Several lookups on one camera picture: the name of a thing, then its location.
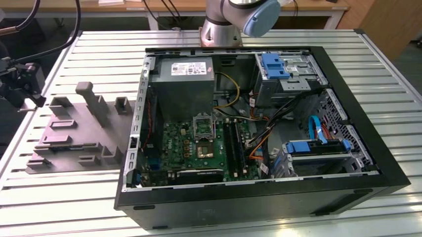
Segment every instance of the sticker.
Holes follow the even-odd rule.
[[[250,106],[255,107],[255,99],[254,98],[250,98]]]
[[[297,72],[298,68],[295,66],[287,66],[286,70],[291,71],[291,72]]]
[[[265,174],[269,174],[269,167],[262,163],[259,169],[263,171]]]
[[[143,7],[128,7],[126,10],[127,11],[143,11],[146,9]]]
[[[206,75],[206,74],[207,74],[206,62],[171,64],[172,76]]]

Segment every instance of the motherboard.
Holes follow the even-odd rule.
[[[195,139],[196,133],[208,132],[200,122],[170,122],[163,129],[163,152],[159,165],[150,163],[152,186],[166,186],[180,182],[180,176],[196,181],[199,176],[221,182],[258,179],[258,167],[247,160],[246,141],[250,128],[246,121],[211,122],[212,139]]]

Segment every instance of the power supply label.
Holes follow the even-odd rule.
[[[206,62],[171,64],[172,76],[206,75],[206,74],[207,74]]]

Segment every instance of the yellow cable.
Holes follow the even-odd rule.
[[[231,82],[235,84],[237,90],[238,90],[237,98],[234,99],[234,101],[231,101],[231,102],[230,102],[229,104],[226,104],[226,105],[214,106],[214,108],[226,108],[226,107],[231,106],[234,103],[237,103],[237,101],[239,100],[239,97],[241,97],[241,87],[239,87],[237,81],[231,78],[230,75],[227,75],[226,73],[221,73],[221,72],[215,72],[215,74],[222,74],[225,77],[227,77],[227,78],[231,80]]]

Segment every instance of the green circuit board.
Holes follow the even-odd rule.
[[[194,123],[192,122],[175,122],[164,124],[163,131],[163,153],[160,157],[160,172],[154,177],[155,186],[167,185],[166,172],[183,169],[222,169],[225,171],[223,181],[242,181],[258,179],[257,165],[249,165],[247,176],[233,177],[230,175],[226,144],[225,144],[225,131],[223,121],[215,121],[215,137],[210,141],[194,140]],[[239,123],[239,132],[243,141],[250,138],[249,124]]]

